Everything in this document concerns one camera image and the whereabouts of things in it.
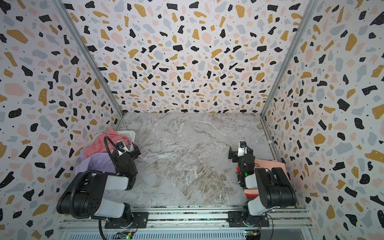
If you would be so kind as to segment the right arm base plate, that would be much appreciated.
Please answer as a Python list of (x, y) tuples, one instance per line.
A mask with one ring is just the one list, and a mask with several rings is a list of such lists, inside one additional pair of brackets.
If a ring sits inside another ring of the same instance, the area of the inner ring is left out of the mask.
[(270, 226), (267, 216), (251, 216), (242, 211), (229, 211), (227, 222), (230, 228), (264, 228)]

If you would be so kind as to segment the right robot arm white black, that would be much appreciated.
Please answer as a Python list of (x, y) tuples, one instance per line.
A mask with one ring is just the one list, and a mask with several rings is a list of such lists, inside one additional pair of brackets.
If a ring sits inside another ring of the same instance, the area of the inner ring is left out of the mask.
[(228, 212), (231, 228), (268, 227), (269, 212), (296, 205), (284, 163), (256, 159), (244, 141), (239, 142), (237, 151), (229, 149), (228, 159), (237, 164), (238, 184), (247, 197), (241, 211)]

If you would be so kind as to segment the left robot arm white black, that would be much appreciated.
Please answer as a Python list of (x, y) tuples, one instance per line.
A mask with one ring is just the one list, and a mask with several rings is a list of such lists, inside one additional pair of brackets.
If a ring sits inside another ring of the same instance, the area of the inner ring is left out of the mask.
[(135, 184), (138, 170), (135, 159), (141, 154), (137, 145), (132, 151), (118, 150), (112, 156), (117, 173), (88, 170), (78, 173), (57, 203), (57, 212), (75, 219), (106, 220), (106, 228), (137, 228), (128, 203), (114, 202), (104, 198), (105, 191), (128, 191)]

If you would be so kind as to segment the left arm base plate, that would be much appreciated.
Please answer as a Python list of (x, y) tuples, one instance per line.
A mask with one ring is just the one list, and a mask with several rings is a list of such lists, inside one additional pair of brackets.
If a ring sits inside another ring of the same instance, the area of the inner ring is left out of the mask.
[(105, 229), (145, 229), (149, 219), (149, 212), (133, 212), (119, 219), (108, 219)]

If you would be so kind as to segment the lilac purple t-shirt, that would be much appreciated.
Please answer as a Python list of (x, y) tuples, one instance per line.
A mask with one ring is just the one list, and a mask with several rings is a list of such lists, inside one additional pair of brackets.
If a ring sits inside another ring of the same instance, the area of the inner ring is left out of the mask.
[(75, 176), (89, 170), (116, 173), (115, 166), (108, 153), (96, 153), (81, 160), (75, 167)]

